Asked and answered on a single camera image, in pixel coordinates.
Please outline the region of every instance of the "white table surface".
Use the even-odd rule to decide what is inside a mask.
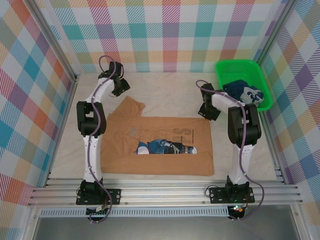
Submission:
[[[107,96],[102,102],[104,113],[112,113],[125,96],[145,104],[145,117],[193,117],[198,115],[202,95],[195,82],[203,79],[211,82],[215,89],[218,81],[215,73],[125,73],[131,89],[119,97]],[[66,126],[51,171],[52,178],[83,178],[85,169],[85,147],[77,127],[76,104],[84,101],[94,90],[98,74],[81,75],[68,115]],[[104,173],[105,179],[139,180],[225,180],[232,166],[233,145],[227,133],[228,118],[223,112],[217,121],[210,121],[214,175],[137,175]],[[273,161],[267,140],[262,136],[254,147],[248,175],[254,180],[276,180]]]

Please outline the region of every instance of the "green plastic basket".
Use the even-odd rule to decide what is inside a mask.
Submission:
[[[223,85],[243,80],[249,86],[255,86],[263,92],[263,101],[257,108],[258,112],[267,111],[271,108],[273,101],[268,89],[264,75],[259,65],[252,60],[222,60],[215,65],[216,74],[218,77],[220,88]]]

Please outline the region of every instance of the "black mounting plate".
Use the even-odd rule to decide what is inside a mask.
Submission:
[[[112,205],[119,205],[120,199],[121,199],[121,189],[119,188],[107,188],[107,191],[110,193],[112,198]],[[105,205],[105,198],[103,198],[100,202],[91,204],[88,201],[84,201],[82,198],[77,198],[75,204],[76,205]]]
[[[252,187],[249,187],[249,194],[247,195],[248,203],[253,204],[255,202],[255,196]],[[210,187],[209,188],[210,203],[212,204],[246,204],[247,200],[245,196],[237,201],[230,201],[227,191],[224,187]]]

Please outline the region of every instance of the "gray floor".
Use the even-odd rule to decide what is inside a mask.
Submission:
[[[243,223],[227,221],[225,217],[110,217],[97,225],[86,218],[41,218],[35,240],[299,239],[289,206],[263,206]]]

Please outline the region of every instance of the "brown t-shirt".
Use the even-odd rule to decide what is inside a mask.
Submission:
[[[214,174],[209,121],[192,117],[141,116],[145,105],[127,96],[107,117],[101,143],[103,173],[147,175]],[[197,154],[136,154],[139,142],[166,139],[193,146]]]

